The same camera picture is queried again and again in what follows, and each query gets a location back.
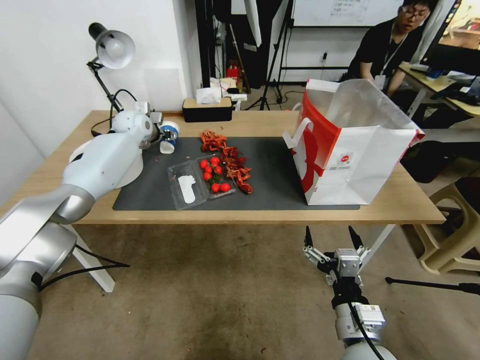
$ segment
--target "desk lamp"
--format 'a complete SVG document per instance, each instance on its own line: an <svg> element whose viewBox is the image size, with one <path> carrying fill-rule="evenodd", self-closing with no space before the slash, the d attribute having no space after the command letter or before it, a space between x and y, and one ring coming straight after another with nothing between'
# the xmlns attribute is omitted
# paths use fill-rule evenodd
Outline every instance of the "desk lamp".
<svg viewBox="0 0 480 360"><path fill-rule="evenodd" d="M103 67L109 69L126 67L134 57L134 41L126 33L107 30L105 26L98 22L90 24L88 33L95 40L96 57L92 61L87 62L87 66L105 92L108 101L110 101L117 112L121 112L123 110L122 104L107 89L100 78L99 70Z"/></svg>

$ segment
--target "beige chair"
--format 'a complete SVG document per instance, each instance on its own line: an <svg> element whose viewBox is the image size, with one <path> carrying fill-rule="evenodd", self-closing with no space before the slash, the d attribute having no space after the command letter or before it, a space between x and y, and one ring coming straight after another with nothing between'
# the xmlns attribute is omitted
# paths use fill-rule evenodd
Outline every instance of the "beige chair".
<svg viewBox="0 0 480 360"><path fill-rule="evenodd" d="M441 243L426 225L414 226L425 246L419 259L421 266L434 274L456 269L480 272L480 260L462 257L473 248L480 250L480 177L461 178L437 191L430 199L434 204L443 199L453 200L463 213L463 223Z"/></svg>

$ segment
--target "white paper bag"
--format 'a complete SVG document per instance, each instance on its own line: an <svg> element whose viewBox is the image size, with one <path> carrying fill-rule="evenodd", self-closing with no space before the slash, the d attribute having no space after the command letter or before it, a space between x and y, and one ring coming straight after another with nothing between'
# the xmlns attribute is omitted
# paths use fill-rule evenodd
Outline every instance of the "white paper bag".
<svg viewBox="0 0 480 360"><path fill-rule="evenodd" d="M309 205L368 205L425 134L368 80L309 80L291 149Z"/></svg>

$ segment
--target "id badge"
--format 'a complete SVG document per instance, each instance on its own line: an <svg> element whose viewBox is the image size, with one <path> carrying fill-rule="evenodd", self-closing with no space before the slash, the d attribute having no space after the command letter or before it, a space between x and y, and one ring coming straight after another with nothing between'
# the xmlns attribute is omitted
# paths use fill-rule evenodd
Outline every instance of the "id badge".
<svg viewBox="0 0 480 360"><path fill-rule="evenodd" d="M375 86L380 90L383 90L385 87L385 80L387 77L385 75L377 75L375 76Z"/></svg>

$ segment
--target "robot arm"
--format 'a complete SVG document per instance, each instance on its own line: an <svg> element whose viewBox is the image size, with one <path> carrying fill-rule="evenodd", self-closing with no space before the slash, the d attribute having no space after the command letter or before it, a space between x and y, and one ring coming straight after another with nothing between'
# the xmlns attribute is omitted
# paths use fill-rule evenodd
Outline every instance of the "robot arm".
<svg viewBox="0 0 480 360"><path fill-rule="evenodd" d="M94 137L65 168L57 189L29 197L0 221L0 359L22 360L40 320L38 285L70 255L77 236L62 225L89 213L117 187L155 136L151 120L122 111L108 133Z"/></svg>
<svg viewBox="0 0 480 360"><path fill-rule="evenodd" d="M341 359L396 360L390 351L380 345L380 333L386 323L382 310L362 296L363 284L359 270L370 249L363 246L360 237L351 227L349 230L354 248L339 248L335 252L322 253L313 247L307 226L303 254L318 270L326 274L326 281L333 288L331 305L336 314L336 334L345 346Z"/></svg>

